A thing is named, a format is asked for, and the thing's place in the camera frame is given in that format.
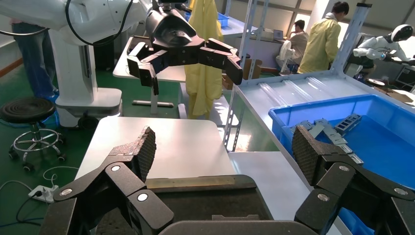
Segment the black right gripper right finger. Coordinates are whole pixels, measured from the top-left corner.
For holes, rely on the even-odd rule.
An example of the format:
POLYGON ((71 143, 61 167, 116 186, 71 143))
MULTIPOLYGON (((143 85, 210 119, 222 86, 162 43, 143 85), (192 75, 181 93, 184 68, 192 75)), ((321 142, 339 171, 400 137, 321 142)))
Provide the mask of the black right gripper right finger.
POLYGON ((294 131, 292 151, 313 188, 295 214, 297 223, 324 235, 344 208, 377 235, 414 234, 413 190, 363 168, 339 146, 316 140, 303 126, 294 131))

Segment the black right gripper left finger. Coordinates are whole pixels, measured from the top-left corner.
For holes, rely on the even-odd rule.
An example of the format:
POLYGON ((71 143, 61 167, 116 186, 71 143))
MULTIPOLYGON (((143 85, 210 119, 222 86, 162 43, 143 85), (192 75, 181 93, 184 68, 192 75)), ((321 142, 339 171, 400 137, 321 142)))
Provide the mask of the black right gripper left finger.
POLYGON ((145 184, 156 149, 148 126, 134 142, 114 147, 99 167, 54 194, 39 233, 88 235, 105 214, 119 209, 135 234, 159 234, 174 214, 145 184))

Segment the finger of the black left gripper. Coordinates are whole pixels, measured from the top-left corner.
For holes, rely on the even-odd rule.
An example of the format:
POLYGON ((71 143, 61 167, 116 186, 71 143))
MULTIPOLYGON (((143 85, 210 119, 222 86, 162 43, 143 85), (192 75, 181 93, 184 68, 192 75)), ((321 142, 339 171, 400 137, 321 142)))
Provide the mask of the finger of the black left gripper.
POLYGON ((157 73, 162 70, 162 51, 154 52, 145 42, 139 42, 127 56, 129 74, 138 78, 142 86, 159 95, 157 73))
POLYGON ((209 38, 199 49, 199 63, 224 70, 235 85, 240 85, 243 79, 240 61, 236 48, 213 38, 209 38))

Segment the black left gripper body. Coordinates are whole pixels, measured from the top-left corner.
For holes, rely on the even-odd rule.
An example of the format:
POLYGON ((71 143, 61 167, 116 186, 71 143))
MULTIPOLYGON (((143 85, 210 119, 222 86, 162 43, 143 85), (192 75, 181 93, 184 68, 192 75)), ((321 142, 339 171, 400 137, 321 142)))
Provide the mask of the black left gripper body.
POLYGON ((146 18, 154 51, 165 51, 169 66, 192 65, 199 62, 200 48, 205 40, 176 9, 152 9, 146 18))

